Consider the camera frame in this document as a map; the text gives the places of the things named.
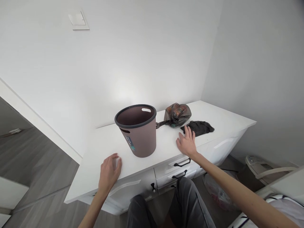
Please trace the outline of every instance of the cabinet knob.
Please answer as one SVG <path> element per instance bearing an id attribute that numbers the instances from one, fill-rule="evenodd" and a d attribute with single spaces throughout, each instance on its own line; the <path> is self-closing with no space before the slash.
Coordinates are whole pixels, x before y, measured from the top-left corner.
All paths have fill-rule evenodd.
<path id="1" fill-rule="evenodd" d="M 156 190 L 155 190 L 155 188 L 154 188 L 154 183 L 152 183 L 151 186 L 152 186 L 152 191 L 153 191 L 153 192 L 156 192 Z"/>

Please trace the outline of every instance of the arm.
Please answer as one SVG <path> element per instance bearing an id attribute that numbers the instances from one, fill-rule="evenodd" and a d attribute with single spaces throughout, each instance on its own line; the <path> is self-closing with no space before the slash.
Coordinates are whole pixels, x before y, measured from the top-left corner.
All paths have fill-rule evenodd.
<path id="1" fill-rule="evenodd" d="M 260 228 L 298 227 L 283 213 L 199 154 L 195 146 L 195 133 L 189 127 L 185 126 L 185 137 L 181 133 L 179 136 L 176 140 L 178 149 L 210 174 L 254 224 Z"/>
<path id="2" fill-rule="evenodd" d="M 115 170 L 113 169 L 114 158 L 118 158 L 117 153 L 107 157 L 101 164 L 98 191 L 78 228 L 93 228 L 105 199 L 120 175 L 121 158 Z"/>

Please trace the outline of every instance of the trash can rim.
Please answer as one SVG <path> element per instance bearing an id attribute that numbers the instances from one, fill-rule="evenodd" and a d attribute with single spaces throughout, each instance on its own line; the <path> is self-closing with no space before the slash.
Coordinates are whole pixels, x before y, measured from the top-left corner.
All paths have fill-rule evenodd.
<path id="1" fill-rule="evenodd" d="M 118 117 L 123 111 L 125 111 L 125 110 L 127 110 L 127 109 L 129 109 L 129 108 L 137 107 L 137 106 L 146 106 L 146 107 L 149 107 L 149 108 L 153 109 L 153 110 L 154 110 L 153 116 L 152 116 L 150 119 L 148 119 L 147 121 L 142 122 L 142 123 L 139 123 L 139 124 L 135 124 L 135 125 L 123 125 L 123 124 L 120 124 L 120 123 L 117 122 L 117 117 Z M 126 108 L 120 110 L 120 111 L 116 114 L 116 116 L 115 116 L 115 118 L 114 118 L 114 121 L 115 121 L 116 125 L 117 125 L 118 127 L 120 127 L 120 128 L 131 129 L 131 128 L 139 128 L 139 127 L 142 127 L 142 126 L 144 126 L 144 125 L 147 125 L 147 124 L 150 123 L 152 120 L 154 120 L 155 117 L 156 117 L 156 109 L 155 109 L 153 106 L 148 105 L 148 104 L 146 104 L 146 105 L 145 105 L 145 104 L 135 104 L 135 105 L 131 105 L 131 106 L 128 106 L 128 107 L 126 107 Z"/>

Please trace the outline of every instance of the tied plastic bag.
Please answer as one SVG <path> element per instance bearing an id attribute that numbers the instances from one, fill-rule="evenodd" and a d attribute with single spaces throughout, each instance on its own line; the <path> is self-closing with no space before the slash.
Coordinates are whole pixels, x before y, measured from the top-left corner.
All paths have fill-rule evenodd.
<path id="1" fill-rule="evenodd" d="M 223 170 L 225 173 L 236 178 L 236 175 L 230 171 Z M 216 201 L 216 203 L 225 211 L 237 211 L 239 208 L 231 201 L 230 197 L 224 192 L 224 190 L 217 184 L 217 182 L 209 175 L 206 174 L 204 177 L 204 184 L 207 191 Z"/>
<path id="2" fill-rule="evenodd" d="M 182 126 L 190 117 L 191 111 L 188 105 L 174 103 L 166 108 L 164 121 L 156 123 L 156 129 L 163 125 L 170 127 Z"/>

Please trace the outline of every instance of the light switch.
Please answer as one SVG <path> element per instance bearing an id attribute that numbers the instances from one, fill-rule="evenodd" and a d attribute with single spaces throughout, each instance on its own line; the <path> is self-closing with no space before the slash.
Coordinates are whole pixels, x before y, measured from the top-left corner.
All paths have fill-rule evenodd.
<path id="1" fill-rule="evenodd" d="M 68 16 L 70 18 L 73 30 L 90 30 L 81 9 L 70 9 Z"/>

